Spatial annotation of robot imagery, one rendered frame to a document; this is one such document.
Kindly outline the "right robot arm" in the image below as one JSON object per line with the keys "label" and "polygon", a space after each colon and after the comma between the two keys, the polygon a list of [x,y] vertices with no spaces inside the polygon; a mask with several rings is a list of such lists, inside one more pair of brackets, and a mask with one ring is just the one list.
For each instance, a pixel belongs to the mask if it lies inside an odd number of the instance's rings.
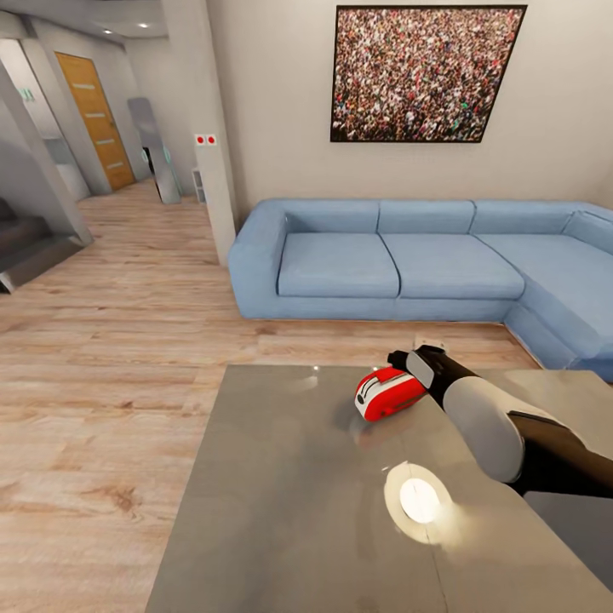
{"label": "right robot arm", "polygon": [[594,453],[547,412],[491,385],[446,356],[442,341],[416,336],[387,355],[436,400],[478,466],[511,486],[613,593],[613,460]]}

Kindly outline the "radio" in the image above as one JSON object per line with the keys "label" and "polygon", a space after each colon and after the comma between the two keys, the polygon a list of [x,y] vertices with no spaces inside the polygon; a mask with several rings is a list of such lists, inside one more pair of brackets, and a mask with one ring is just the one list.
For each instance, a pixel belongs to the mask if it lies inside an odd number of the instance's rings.
{"label": "radio", "polygon": [[427,395],[427,390],[408,372],[381,368],[360,382],[355,404],[365,420],[377,421],[400,411]]}

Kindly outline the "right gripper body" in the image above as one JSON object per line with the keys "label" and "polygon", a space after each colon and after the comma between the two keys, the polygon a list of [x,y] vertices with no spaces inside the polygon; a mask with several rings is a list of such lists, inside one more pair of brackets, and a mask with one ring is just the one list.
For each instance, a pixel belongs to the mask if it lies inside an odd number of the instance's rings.
{"label": "right gripper body", "polygon": [[402,352],[397,350],[394,353],[394,360],[392,361],[392,368],[396,370],[402,370],[403,372],[408,372],[406,367],[406,361],[408,358],[408,352]]}

